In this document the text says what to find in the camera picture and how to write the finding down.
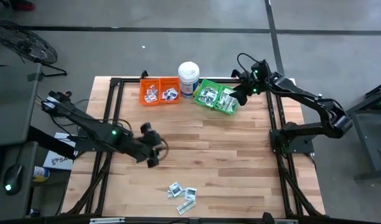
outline wooden table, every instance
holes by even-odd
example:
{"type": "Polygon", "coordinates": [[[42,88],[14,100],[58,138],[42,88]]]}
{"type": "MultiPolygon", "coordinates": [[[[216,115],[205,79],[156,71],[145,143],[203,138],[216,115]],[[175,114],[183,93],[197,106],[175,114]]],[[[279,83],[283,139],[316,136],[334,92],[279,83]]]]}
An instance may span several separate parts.
{"type": "MultiPolygon", "coordinates": [[[[103,118],[110,78],[95,77],[86,111],[94,118],[103,118]]],[[[125,84],[120,118],[131,123],[136,136],[149,121],[167,140],[170,152],[153,169],[114,153],[103,216],[179,217],[176,208],[185,200],[167,198],[168,186],[179,181],[182,187],[198,189],[197,205],[183,217],[260,218],[263,212],[285,217],[265,94],[250,97],[233,116],[184,98],[177,105],[142,106],[138,97],[139,84],[125,84]]],[[[283,98],[283,106],[287,121],[303,123],[298,102],[283,98]]],[[[71,209],[88,187],[94,158],[94,152],[87,152],[75,160],[62,212],[71,209]]],[[[294,163],[300,189],[324,213],[313,163],[301,154],[294,154],[294,163]]],[[[295,211],[291,190],[289,195],[295,211]]]]}

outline fan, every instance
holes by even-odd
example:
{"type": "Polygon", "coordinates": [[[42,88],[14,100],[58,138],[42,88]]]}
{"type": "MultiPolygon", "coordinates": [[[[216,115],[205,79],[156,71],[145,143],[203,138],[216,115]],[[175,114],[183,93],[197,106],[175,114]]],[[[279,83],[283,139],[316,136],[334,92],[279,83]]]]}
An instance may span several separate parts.
{"type": "Polygon", "coordinates": [[[58,60],[58,54],[50,44],[37,34],[28,30],[20,30],[18,27],[20,27],[19,24],[0,21],[0,43],[15,52],[21,59],[26,58],[34,63],[41,63],[43,66],[62,72],[52,75],[43,74],[45,77],[67,75],[66,71],[51,66],[58,60]]]}

